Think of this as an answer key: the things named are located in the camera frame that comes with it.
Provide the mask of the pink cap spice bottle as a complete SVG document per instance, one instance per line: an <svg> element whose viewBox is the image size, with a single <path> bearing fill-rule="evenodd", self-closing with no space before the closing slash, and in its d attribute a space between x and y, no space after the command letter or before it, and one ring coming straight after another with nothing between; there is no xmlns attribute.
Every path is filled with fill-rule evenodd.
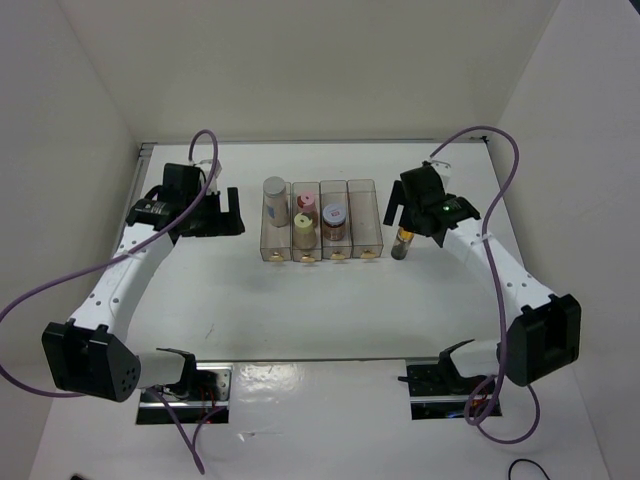
<svg viewBox="0 0 640 480"><path fill-rule="evenodd" d="M310 219L314 226L318 223L316 195L312 191L302 192L296 197L297 212Z"/></svg>

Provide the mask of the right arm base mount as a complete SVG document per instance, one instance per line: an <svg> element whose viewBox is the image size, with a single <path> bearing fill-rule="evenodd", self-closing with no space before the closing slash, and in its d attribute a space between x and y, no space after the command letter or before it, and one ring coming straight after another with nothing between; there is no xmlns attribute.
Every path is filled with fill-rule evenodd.
<svg viewBox="0 0 640 480"><path fill-rule="evenodd" d="M470 394L484 376L447 382L436 363L407 363L397 380L408 389L411 418L417 420L463 419Z"/></svg>

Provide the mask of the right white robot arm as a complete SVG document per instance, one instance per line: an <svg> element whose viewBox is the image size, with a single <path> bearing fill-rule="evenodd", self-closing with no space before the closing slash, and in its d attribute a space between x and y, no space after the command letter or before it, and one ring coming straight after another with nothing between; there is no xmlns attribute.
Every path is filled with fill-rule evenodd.
<svg viewBox="0 0 640 480"><path fill-rule="evenodd" d="M387 225L431 238L496 295L499 336L466 340L439 355L438 381L450 393L472 380L504 374L525 387L579 357L582 309L537 281L483 226L465 198L448 193L430 163L401 173L385 212Z"/></svg>

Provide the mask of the red label spice jar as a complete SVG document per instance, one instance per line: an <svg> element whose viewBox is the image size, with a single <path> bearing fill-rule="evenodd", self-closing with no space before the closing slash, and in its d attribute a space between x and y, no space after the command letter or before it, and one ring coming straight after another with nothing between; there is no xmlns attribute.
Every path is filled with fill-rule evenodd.
<svg viewBox="0 0 640 480"><path fill-rule="evenodd" d="M346 235L347 212L344 204L331 203L322 210L322 233L329 241L341 241Z"/></svg>

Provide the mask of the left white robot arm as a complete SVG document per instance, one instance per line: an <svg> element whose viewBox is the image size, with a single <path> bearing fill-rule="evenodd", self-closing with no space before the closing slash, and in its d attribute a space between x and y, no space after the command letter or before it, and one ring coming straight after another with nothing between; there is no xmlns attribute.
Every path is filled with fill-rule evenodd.
<svg viewBox="0 0 640 480"><path fill-rule="evenodd" d="M184 400L204 382L194 354L163 347L135 353L126 340L152 277L179 239L244 233L238 189L228 188L223 210L205 183L203 169L168 163L161 184L131 207L112 264L70 318L42 334L58 389L123 402L137 389L164 387Z"/></svg>

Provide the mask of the blue label spice bottle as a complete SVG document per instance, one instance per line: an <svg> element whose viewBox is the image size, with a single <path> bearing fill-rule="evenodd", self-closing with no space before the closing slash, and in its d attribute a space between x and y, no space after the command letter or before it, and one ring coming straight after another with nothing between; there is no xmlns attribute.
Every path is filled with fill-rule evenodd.
<svg viewBox="0 0 640 480"><path fill-rule="evenodd" d="M271 176L263 182L264 204L270 224L276 228L289 223L289 200L287 183L278 176Z"/></svg>

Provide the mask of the yellow cap spice bottle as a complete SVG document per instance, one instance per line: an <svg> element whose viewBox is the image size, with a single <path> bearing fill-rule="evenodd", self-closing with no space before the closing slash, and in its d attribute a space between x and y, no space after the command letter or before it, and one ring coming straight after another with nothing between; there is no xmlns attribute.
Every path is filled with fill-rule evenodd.
<svg viewBox="0 0 640 480"><path fill-rule="evenodd" d="M313 249L317 235L313 220L304 213L298 213L293 219L293 243L298 249Z"/></svg>

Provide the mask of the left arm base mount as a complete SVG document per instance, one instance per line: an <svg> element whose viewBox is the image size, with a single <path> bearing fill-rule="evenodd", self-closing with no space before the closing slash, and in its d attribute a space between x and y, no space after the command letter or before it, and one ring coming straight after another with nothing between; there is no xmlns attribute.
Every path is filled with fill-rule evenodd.
<svg viewBox="0 0 640 480"><path fill-rule="evenodd" d="M189 387L154 386L182 425L226 424L233 379L231 363L199 362ZM142 391L138 401L137 425L169 425L173 419L153 394Z"/></svg>

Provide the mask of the black cap yellow bottle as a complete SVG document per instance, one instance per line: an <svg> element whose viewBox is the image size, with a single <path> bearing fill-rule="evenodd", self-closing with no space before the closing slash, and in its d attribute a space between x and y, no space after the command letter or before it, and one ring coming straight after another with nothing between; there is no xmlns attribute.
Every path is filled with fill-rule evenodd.
<svg viewBox="0 0 640 480"><path fill-rule="evenodd" d="M413 232L410 232L403 227L399 227L391 248L391 257L398 261L404 260L408 254L414 237L415 234Z"/></svg>

